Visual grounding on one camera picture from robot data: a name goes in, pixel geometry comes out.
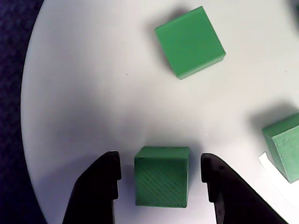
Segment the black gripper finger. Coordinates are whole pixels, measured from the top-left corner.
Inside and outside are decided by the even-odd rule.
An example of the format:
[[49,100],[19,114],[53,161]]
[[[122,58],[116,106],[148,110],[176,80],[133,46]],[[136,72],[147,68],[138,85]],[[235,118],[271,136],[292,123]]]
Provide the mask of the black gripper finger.
[[109,151],[95,160],[76,180],[63,224],[114,224],[114,200],[121,179],[120,154]]
[[285,224],[286,221],[225,161],[201,155],[201,179],[207,184],[218,224]]

